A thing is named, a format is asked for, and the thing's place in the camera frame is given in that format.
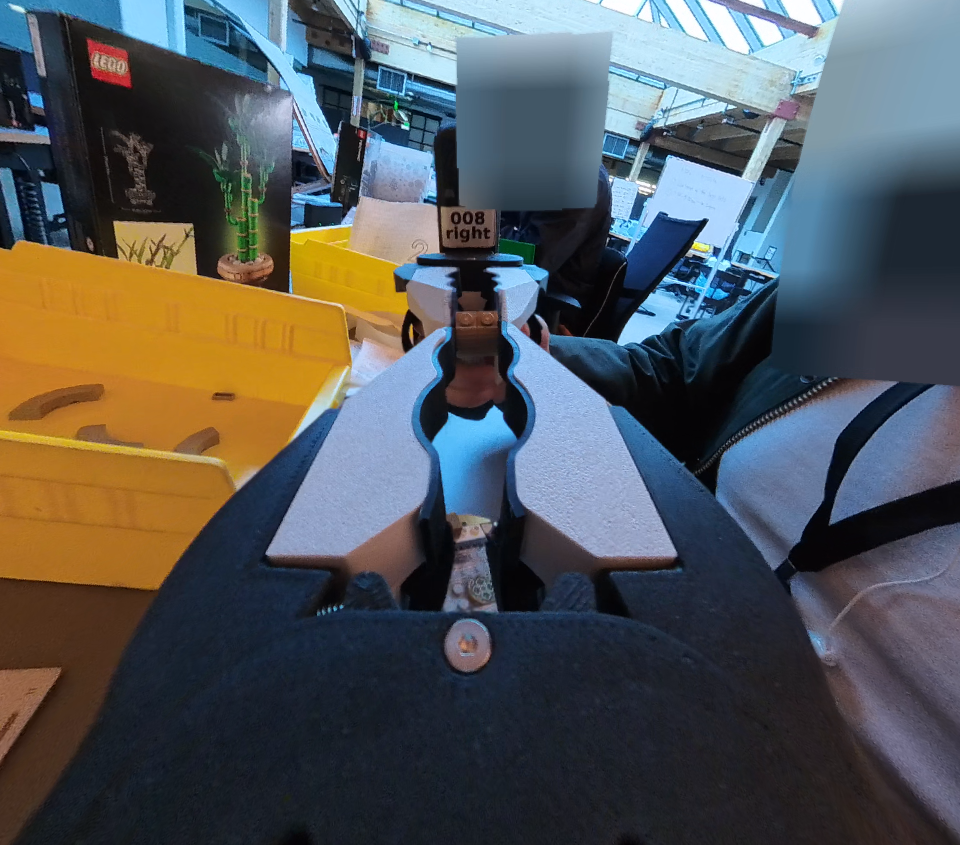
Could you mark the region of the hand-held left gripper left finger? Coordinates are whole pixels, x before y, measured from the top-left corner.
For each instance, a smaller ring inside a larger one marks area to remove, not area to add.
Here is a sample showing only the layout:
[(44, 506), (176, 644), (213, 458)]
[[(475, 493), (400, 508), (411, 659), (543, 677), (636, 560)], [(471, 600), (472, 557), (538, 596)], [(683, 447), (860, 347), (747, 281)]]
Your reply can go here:
[(354, 395), (267, 548), (270, 563), (383, 576), (412, 607), (441, 607), (453, 542), (433, 439), (449, 413), (452, 328), (425, 337)]

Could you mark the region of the person's right hand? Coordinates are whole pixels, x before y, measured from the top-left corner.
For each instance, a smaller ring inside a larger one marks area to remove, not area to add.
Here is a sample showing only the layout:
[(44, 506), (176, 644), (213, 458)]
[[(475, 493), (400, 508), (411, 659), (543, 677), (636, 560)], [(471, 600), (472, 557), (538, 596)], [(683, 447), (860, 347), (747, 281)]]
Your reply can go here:
[(506, 397), (506, 383), (495, 355), (457, 358), (453, 379), (445, 388), (448, 410), (463, 419), (483, 419)]

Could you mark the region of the grey desk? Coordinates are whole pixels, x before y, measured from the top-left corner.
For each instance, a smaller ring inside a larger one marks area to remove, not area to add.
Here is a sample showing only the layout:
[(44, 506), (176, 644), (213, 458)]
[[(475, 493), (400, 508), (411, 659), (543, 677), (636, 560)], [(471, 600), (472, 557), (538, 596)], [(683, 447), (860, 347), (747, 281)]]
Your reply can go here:
[(2, 773), (16, 843), (534, 843), (451, 620), (350, 608), (265, 551), (340, 420), (214, 516), (158, 594), (2, 580), (2, 667), (62, 668)]

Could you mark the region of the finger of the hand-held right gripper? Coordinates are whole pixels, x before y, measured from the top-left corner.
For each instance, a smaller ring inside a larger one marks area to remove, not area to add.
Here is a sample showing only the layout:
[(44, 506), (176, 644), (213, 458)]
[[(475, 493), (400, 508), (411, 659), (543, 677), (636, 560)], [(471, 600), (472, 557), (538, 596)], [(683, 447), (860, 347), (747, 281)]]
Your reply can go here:
[(458, 310), (457, 269), (409, 269), (406, 295), (410, 311), (420, 324), (420, 334), (450, 328)]
[(499, 330), (508, 324), (520, 328), (534, 314), (540, 286), (528, 272), (494, 272), (493, 295)]

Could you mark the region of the person's grey hoodie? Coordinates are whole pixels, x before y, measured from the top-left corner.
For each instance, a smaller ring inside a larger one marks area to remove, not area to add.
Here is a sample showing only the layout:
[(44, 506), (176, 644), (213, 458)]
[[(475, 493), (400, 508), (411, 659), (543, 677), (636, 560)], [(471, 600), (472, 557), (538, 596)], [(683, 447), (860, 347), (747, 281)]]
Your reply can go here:
[[(715, 495), (777, 567), (822, 502), (834, 443), (890, 382), (840, 380), (721, 457)], [(836, 525), (958, 479), (958, 388), (935, 386), (886, 421), (838, 491)], [(959, 526), (889, 543), (817, 573), (792, 600), (837, 705), (902, 809), (903, 840), (957, 843)]]

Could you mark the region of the dark blue office chair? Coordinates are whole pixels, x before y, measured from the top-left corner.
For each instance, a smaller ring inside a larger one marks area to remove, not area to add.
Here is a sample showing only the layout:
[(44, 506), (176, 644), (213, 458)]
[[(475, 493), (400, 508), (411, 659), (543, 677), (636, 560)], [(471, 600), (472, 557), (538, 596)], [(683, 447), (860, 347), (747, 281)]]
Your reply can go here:
[(660, 212), (626, 257), (624, 275), (610, 292), (590, 336), (617, 341), (630, 318), (690, 250), (708, 219), (688, 220)]

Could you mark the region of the black toy set box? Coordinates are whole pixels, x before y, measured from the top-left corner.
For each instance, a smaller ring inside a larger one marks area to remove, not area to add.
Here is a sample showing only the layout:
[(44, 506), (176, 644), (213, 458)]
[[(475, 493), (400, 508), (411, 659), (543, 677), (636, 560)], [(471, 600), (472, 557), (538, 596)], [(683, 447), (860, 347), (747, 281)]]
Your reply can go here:
[(27, 21), (71, 247), (288, 291), (291, 95), (74, 16)]
[(346, 211), (361, 197), (386, 202), (425, 200), (431, 155), (387, 141), (375, 131), (342, 123), (330, 200)]

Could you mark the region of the yellow plastic bin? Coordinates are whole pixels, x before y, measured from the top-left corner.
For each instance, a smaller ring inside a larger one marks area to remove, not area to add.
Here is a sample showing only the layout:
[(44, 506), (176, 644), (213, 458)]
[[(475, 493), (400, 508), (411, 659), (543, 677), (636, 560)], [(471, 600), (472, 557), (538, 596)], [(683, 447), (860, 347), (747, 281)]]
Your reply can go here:
[[(234, 492), (342, 400), (339, 304), (28, 242), (2, 250), (1, 279), (4, 577), (156, 589)], [(85, 383), (102, 398), (8, 418)], [(144, 447), (75, 438), (100, 424)], [(217, 446), (174, 453), (207, 427)]]
[(353, 251), (349, 227), (313, 227), (291, 232), (293, 293), (340, 304), (384, 330), (398, 330), (408, 311), (395, 289), (395, 263)]

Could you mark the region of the white whiteboard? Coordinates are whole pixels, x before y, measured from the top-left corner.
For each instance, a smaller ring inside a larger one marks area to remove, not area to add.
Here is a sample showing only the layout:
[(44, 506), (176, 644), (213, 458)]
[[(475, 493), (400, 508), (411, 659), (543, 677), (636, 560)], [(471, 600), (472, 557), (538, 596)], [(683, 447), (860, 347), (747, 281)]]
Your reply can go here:
[(722, 247), (735, 233), (754, 187), (752, 181), (737, 175), (669, 155), (646, 204), (643, 223), (649, 225), (659, 213), (685, 220), (706, 219), (699, 240)]

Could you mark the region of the round toy brick model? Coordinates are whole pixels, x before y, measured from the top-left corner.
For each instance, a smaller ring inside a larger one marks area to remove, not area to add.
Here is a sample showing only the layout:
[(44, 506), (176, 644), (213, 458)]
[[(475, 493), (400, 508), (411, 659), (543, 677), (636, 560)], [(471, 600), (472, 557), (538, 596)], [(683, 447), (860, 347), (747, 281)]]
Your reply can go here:
[(492, 612), (498, 602), (487, 555), (487, 539), (495, 527), (480, 515), (449, 513), (454, 557), (441, 611)]

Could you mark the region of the instruction booklet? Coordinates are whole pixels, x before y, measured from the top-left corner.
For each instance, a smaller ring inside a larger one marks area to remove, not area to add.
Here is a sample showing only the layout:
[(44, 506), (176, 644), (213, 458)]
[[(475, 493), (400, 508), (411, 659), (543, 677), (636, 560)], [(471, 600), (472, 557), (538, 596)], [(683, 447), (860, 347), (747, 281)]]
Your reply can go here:
[(1, 669), (1, 747), (3, 762), (32, 716), (57, 682), (59, 667)]

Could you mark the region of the white paper bag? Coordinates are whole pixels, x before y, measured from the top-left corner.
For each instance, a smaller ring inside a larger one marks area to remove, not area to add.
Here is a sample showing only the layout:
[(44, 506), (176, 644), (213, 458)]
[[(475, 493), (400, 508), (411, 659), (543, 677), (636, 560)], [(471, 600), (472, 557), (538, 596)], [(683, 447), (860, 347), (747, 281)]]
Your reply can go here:
[(440, 251), (436, 205), (360, 196), (349, 248), (397, 265), (414, 263), (421, 254), (436, 254)]

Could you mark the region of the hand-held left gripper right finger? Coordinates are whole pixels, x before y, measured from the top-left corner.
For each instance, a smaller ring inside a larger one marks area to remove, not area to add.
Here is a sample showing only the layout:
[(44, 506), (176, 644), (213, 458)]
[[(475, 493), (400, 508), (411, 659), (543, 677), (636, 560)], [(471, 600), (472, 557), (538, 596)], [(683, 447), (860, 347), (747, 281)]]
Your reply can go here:
[(564, 573), (673, 568), (677, 552), (611, 409), (513, 325), (502, 327), (507, 457), (493, 534), (506, 611), (536, 609)]

